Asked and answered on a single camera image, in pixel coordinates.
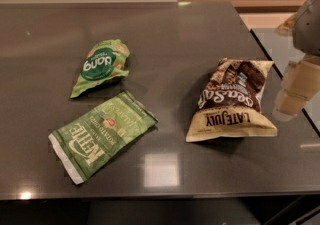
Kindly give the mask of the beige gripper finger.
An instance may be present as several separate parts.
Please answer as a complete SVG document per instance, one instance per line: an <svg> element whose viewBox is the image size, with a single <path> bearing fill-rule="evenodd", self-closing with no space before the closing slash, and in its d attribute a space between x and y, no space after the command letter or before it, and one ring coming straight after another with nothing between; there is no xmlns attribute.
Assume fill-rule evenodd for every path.
<svg viewBox="0 0 320 225"><path fill-rule="evenodd" d="M299 62L290 61L284 71L273 117L281 122L295 118L320 91L320 57L306 54Z"/></svg>

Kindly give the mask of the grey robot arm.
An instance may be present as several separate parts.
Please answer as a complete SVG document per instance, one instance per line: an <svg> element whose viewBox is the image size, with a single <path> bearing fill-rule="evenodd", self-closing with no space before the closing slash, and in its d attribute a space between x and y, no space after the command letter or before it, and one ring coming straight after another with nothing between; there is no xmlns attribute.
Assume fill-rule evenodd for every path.
<svg viewBox="0 0 320 225"><path fill-rule="evenodd" d="M299 8L292 36L304 57L289 62L285 69L272 112L281 122L296 117L320 91L320 0L306 0Z"/></svg>

